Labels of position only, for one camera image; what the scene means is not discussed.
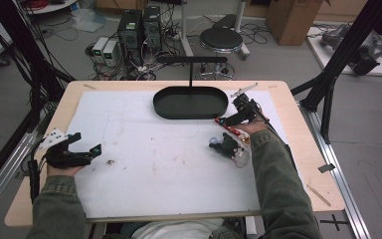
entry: white device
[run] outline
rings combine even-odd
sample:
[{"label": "white device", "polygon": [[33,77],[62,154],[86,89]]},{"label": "white device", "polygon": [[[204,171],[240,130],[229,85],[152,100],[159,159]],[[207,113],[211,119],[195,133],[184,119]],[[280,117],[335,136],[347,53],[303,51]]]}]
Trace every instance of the white device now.
[{"label": "white device", "polygon": [[40,143],[39,149],[49,148],[67,139],[68,136],[66,134],[54,127],[54,129],[46,135],[45,140]]},{"label": "white device", "polygon": [[109,40],[103,51],[104,61],[107,67],[115,67],[119,62],[120,49],[116,40]]},{"label": "white device", "polygon": [[104,64],[103,50],[109,38],[100,37],[93,47],[93,55],[96,63]]}]

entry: cardboard box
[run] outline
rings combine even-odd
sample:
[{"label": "cardboard box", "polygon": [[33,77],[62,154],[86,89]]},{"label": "cardboard box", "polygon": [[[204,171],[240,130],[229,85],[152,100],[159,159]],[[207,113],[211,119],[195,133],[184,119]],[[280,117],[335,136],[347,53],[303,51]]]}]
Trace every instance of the cardboard box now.
[{"label": "cardboard box", "polygon": [[302,45],[322,3],[323,0],[273,0],[266,25],[278,45]]},{"label": "cardboard box", "polygon": [[367,0],[329,0],[318,10],[316,21],[351,22],[356,19]]},{"label": "cardboard box", "polygon": [[146,0],[97,0],[97,8],[104,13],[121,14],[125,9],[142,10]]}]

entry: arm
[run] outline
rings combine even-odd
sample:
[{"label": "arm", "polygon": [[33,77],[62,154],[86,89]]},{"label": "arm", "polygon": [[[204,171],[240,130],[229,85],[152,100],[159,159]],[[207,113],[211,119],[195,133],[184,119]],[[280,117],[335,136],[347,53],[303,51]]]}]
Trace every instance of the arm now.
[{"label": "arm", "polygon": [[48,165],[45,186],[33,204],[33,227],[28,239],[85,237],[86,217],[74,180],[79,170],[61,170]]},{"label": "arm", "polygon": [[265,238],[320,238],[311,202],[284,145],[263,122],[236,128],[251,136]]}]

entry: computer tower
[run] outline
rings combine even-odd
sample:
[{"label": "computer tower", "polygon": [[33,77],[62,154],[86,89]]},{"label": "computer tower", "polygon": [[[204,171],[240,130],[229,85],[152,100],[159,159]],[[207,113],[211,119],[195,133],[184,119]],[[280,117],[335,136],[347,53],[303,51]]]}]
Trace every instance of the computer tower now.
[{"label": "computer tower", "polygon": [[147,6],[144,8],[144,33],[147,51],[156,53],[162,50],[160,7]]},{"label": "computer tower", "polygon": [[143,47],[144,27],[140,10],[126,9],[122,11],[117,35],[125,64],[125,73],[128,75],[143,64],[141,50],[143,53],[145,52]]},{"label": "computer tower", "polygon": [[141,11],[127,9],[122,12],[117,28],[119,41],[126,49],[140,49],[144,41]]}]

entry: black metal frame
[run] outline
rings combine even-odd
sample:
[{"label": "black metal frame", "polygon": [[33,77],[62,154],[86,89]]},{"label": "black metal frame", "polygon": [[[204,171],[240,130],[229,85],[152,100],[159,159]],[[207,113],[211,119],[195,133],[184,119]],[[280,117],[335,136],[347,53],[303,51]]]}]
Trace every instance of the black metal frame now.
[{"label": "black metal frame", "polygon": [[314,79],[291,90],[295,96],[311,88],[308,96],[300,101],[300,106],[309,112],[316,112],[318,104],[324,98],[320,132],[326,143],[330,143],[328,133],[331,105],[337,78],[381,19],[382,0],[367,1],[324,70]]}]

